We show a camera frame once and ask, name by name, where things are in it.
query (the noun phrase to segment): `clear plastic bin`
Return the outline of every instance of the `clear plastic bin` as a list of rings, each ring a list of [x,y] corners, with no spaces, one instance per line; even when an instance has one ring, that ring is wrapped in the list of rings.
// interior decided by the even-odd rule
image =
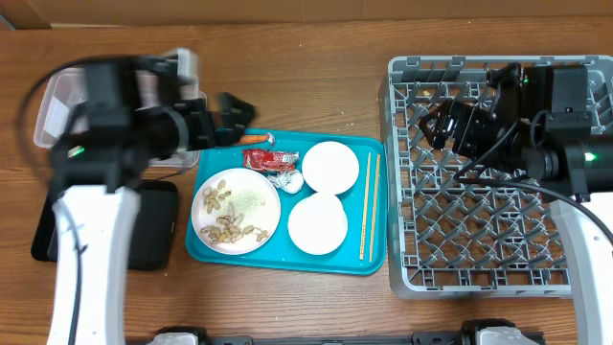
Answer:
[[[186,99],[201,97],[206,102],[206,95],[198,90],[197,78],[195,82],[183,86],[181,93]],[[138,82],[141,88],[141,101],[143,107],[151,107],[159,104],[156,93],[157,79],[147,72],[138,72]],[[34,128],[34,143],[48,149],[53,146],[57,138],[62,134],[70,108],[76,104],[86,101],[83,72],[80,68],[67,68],[54,74],[47,84],[45,95],[43,96],[36,127]],[[85,130],[85,122],[77,122],[75,131]],[[189,168],[195,166],[200,154],[198,151],[191,151],[185,154],[185,161],[181,157],[173,156],[167,160],[152,159],[152,167]]]

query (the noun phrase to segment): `small white bowl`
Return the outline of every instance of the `small white bowl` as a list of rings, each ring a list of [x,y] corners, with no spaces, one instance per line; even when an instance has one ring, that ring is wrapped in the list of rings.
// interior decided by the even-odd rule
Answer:
[[[315,193],[294,206],[287,232],[307,254],[324,255],[338,248],[347,237],[347,215],[336,195]]]
[[[337,142],[323,142],[306,152],[303,177],[315,192],[339,195],[353,186],[360,164],[352,149]]]

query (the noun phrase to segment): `green light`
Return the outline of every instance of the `green light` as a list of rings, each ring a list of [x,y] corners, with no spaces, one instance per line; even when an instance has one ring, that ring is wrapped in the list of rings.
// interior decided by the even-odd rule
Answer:
[[[69,156],[70,157],[74,157],[74,156],[76,156],[78,154],[83,153],[84,151],[85,151],[85,148],[83,148],[83,147],[75,147],[75,148],[71,149],[71,151],[69,152]]]
[[[592,152],[586,152],[585,153],[585,161],[586,162],[591,162],[591,161],[595,160],[596,158],[598,158],[598,157],[596,156],[596,154],[594,154]]]

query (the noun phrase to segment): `red wrapper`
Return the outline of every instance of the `red wrapper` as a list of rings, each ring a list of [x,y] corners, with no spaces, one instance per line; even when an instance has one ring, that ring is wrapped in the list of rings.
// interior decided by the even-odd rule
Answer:
[[[295,170],[298,152],[269,151],[265,149],[244,149],[242,165],[256,172],[283,173]]]

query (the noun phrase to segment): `candy wrapper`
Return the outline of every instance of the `candy wrapper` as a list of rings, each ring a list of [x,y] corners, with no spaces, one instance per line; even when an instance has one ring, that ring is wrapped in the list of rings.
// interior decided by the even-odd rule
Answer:
[[[266,178],[273,186],[290,194],[298,193],[305,184],[305,179],[299,171],[279,172]]]
[[[244,149],[242,165],[261,173],[284,173],[296,170],[298,152],[269,151],[265,149]]]

